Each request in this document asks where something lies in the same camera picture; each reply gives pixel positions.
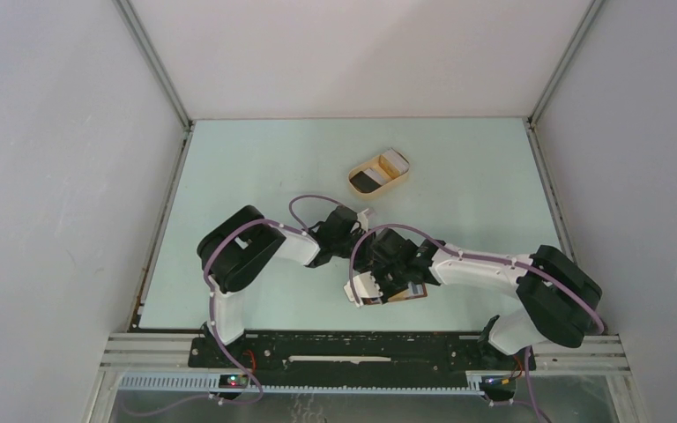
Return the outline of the orange credit card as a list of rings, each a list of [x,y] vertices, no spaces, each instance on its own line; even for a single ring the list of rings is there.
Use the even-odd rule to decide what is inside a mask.
[[[415,298],[419,298],[420,296],[424,296],[424,294],[425,291],[423,287],[411,284],[408,285],[405,290],[399,291],[398,293],[394,293],[393,295],[391,295],[388,299],[388,302],[408,301]]]

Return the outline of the brown leather card holder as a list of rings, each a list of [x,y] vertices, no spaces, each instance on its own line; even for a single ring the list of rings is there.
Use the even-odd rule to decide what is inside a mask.
[[[363,298],[363,305],[380,305],[388,302],[409,301],[428,296],[428,290],[425,284],[409,283],[407,288],[403,291],[398,291],[391,295],[383,294],[381,297]]]

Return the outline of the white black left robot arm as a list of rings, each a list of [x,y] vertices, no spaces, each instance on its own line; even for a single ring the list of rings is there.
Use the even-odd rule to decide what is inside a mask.
[[[273,258],[316,268],[334,257],[347,259],[369,229],[372,211],[338,205],[306,229],[266,219],[253,205],[242,207],[207,234],[197,246],[205,283],[210,288],[209,331],[217,337],[209,354],[222,367],[240,362],[245,331],[244,291]]]

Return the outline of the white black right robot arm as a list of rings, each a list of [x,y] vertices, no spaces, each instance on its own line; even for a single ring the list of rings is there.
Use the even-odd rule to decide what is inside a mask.
[[[605,324],[597,312],[602,290],[559,249],[542,245],[531,254],[497,255],[462,249],[423,234],[416,245],[398,234],[400,224],[363,234],[349,255],[344,290],[358,308],[390,301],[410,285],[471,286],[518,301],[493,316],[477,345],[480,362],[499,368],[532,345],[578,348]]]

